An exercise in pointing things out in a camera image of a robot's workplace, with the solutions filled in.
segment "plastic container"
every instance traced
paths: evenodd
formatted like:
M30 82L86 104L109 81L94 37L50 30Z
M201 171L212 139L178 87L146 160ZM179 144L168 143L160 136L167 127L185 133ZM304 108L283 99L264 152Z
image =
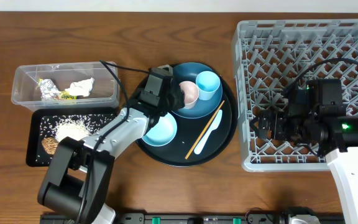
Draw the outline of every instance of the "plastic container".
M77 100L41 100L38 80L51 79L62 91L72 82L94 78L93 89L87 97ZM12 89L12 102L35 111L48 108L117 107L119 85L100 62L24 65L17 68Z
M242 21L232 40L233 71L239 108L242 167L256 171L328 170L303 147L290 142L259 139L249 121L260 110L283 110L280 91L311 65L334 57L358 61L358 19ZM303 80L339 78L347 115L358 115L358 69L346 63L327 64Z

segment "plastic spoon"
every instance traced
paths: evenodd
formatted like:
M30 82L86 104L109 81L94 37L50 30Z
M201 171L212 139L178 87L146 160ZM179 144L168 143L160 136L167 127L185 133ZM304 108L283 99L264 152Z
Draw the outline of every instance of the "plastic spoon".
M218 128L219 124L222 121L222 110L219 110L218 114L216 115L214 121L212 122L211 126L208 128L208 131L205 133L204 137L201 139L201 141L197 144L196 148L194 149L195 154L200 154L203 150L206 141L209 138L209 135L212 131L214 131L216 128Z

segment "dish rack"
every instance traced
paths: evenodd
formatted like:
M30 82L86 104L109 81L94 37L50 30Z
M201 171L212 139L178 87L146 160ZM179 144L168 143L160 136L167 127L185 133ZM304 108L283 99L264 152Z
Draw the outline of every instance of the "dish rack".
M358 61L358 19L241 21L232 40L232 61L239 108L242 167L258 171L328 170L324 159L303 147L259 139L249 122L260 110L287 106L280 91L313 64L329 58ZM358 68L339 62L307 73L300 82L339 78L347 115L358 116Z

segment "wooden chopstick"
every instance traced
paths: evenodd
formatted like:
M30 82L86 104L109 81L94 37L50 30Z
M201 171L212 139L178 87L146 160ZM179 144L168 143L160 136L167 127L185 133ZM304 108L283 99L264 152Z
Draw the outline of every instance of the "wooden chopstick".
M198 139L196 140L196 142L194 142L194 145L191 147L190 151L187 153L185 159L188 159L190 154L193 152L194 148L197 146L198 142L201 140L201 137L203 137L204 133L206 132L206 130L209 128L209 125L212 123L212 121L214 120L214 118L216 117L216 115L218 114L218 111L221 109L222 105L223 105L224 101L222 101L222 103L219 105L219 107L216 109L215 113L212 115L211 119L209 119L208 123L206 124L204 130L201 132L200 136L198 136Z

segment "pink cup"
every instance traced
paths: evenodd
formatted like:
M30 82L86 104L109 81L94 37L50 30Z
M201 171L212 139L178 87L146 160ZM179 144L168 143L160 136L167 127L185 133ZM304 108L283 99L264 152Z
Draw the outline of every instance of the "pink cup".
M185 94L185 109L192 109L198 100L199 90L195 83L184 81L179 83L180 89Z

